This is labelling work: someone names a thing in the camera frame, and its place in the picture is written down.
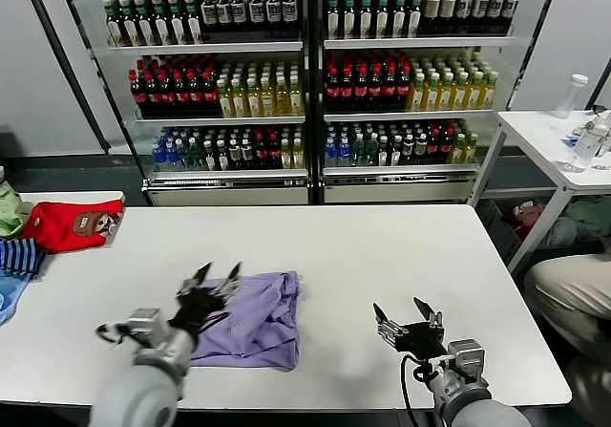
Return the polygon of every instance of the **shelf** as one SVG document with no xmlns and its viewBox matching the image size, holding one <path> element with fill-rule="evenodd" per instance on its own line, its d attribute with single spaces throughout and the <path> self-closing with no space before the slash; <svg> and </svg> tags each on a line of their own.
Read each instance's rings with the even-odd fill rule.
<svg viewBox="0 0 611 427">
<path fill-rule="evenodd" d="M 306 117 L 244 117 L 244 118 L 155 118 L 136 119 L 136 123 L 149 126 L 236 126 L 248 124 L 300 124 Z"/>
<path fill-rule="evenodd" d="M 411 175 L 457 175 L 474 174 L 477 164 L 413 164 L 407 166 L 361 166 L 361 167 L 326 167 L 323 169 L 325 179 L 347 177 L 411 176 Z"/>
<path fill-rule="evenodd" d="M 515 37 L 421 37 L 421 38 L 353 38 L 325 40 L 327 50 L 364 50 L 378 48 L 461 48 L 502 47 L 516 41 Z"/>
<path fill-rule="evenodd" d="M 115 47 L 114 54 L 123 56 L 142 56 L 150 54 L 207 54 L 207 53 L 267 53 L 298 52 L 304 47 L 300 41 L 276 42 L 229 42 L 204 43 L 202 45 L 170 45 L 167 47 Z"/>
<path fill-rule="evenodd" d="M 392 121 L 403 119 L 483 117 L 492 110 L 447 110 L 444 112 L 385 112 L 373 114 L 325 114 L 327 123 L 336 121 Z"/>
<path fill-rule="evenodd" d="M 168 184 L 203 181 L 305 181 L 307 180 L 307 169 L 154 172 L 151 174 L 151 179 Z"/>
</svg>

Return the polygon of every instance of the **green cloth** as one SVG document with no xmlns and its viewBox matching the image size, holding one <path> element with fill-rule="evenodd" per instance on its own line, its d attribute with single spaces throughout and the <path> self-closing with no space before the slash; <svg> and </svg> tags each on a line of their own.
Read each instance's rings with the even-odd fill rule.
<svg viewBox="0 0 611 427">
<path fill-rule="evenodd" d="M 17 213 L 21 198 L 6 182 L 0 184 L 0 238 L 12 238 L 19 234 L 26 219 Z"/>
</svg>

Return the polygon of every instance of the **red t-shirt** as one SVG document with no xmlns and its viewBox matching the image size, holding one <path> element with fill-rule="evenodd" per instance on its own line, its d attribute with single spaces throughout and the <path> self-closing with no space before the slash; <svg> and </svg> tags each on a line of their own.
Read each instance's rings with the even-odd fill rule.
<svg viewBox="0 0 611 427">
<path fill-rule="evenodd" d="M 34 238 L 51 253 L 104 246 L 122 215 L 121 200 L 98 204 L 39 203 L 20 237 Z"/>
</svg>

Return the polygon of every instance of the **table leg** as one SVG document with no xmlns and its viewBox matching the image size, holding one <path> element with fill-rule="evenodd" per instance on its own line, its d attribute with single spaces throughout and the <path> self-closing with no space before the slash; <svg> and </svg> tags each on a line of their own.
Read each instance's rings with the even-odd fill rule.
<svg viewBox="0 0 611 427">
<path fill-rule="evenodd" d="M 545 210 L 539 216 L 535 226 L 533 226 L 531 232 L 528 233 L 528 236 L 517 250 L 512 261 L 509 262 L 507 266 L 509 272 L 513 274 L 525 257 L 538 247 L 560 213 L 562 213 L 562 210 L 564 210 L 566 204 L 571 201 L 573 195 L 575 195 L 575 190 L 571 190 L 566 186 L 560 186 L 556 190 L 550 202 L 545 206 Z"/>
<path fill-rule="evenodd" d="M 505 134 L 505 131 L 503 131 L 503 128 L 499 123 L 498 129 L 496 129 L 495 136 L 493 137 L 493 143 L 490 145 L 488 153 L 486 154 L 486 158 L 484 159 L 484 163 L 481 165 L 481 169 L 479 170 L 479 174 L 477 175 L 477 180 L 475 181 L 474 189 L 471 190 L 471 195 L 467 200 L 467 204 L 473 208 L 475 208 L 475 206 L 477 205 L 479 197 L 481 196 L 482 192 L 484 191 L 484 188 L 486 187 L 486 183 L 490 178 L 490 174 L 493 172 L 496 159 L 498 158 L 500 149 L 503 148 L 503 144 L 505 143 L 506 138 L 507 134 Z"/>
</svg>

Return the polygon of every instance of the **white table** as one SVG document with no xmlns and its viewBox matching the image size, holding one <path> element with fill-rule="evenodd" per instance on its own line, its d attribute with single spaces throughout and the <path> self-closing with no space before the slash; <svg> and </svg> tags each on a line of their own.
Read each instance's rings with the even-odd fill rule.
<svg viewBox="0 0 611 427">
<path fill-rule="evenodd" d="M 138 307 L 176 310 L 182 279 L 214 261 L 223 277 L 296 269 L 301 360 L 292 372 L 194 368 L 182 409 L 404 408 L 400 355 L 376 334 L 371 303 L 420 321 L 412 297 L 444 312 L 446 340 L 475 338 L 484 375 L 510 405 L 571 392 L 490 239 L 467 205 L 130 207 L 110 246 L 54 256 L 0 327 L 0 400 L 91 405 L 131 364 L 131 344 L 94 335 Z M 408 378 L 414 408 L 432 395 Z"/>
<path fill-rule="evenodd" d="M 486 159 L 475 181 L 467 204 L 475 207 L 493 171 L 496 158 L 507 136 L 554 182 L 557 189 L 535 226 L 519 247 L 507 268 L 515 272 L 552 227 L 566 204 L 576 195 L 611 193 L 611 170 L 588 168 L 582 173 L 567 172 L 562 164 L 570 159 L 572 147 L 562 140 L 588 119 L 584 112 L 573 112 L 567 119 L 558 119 L 546 112 L 500 112 L 500 122 Z M 595 158 L 592 165 L 611 165 L 611 155 Z"/>
</svg>

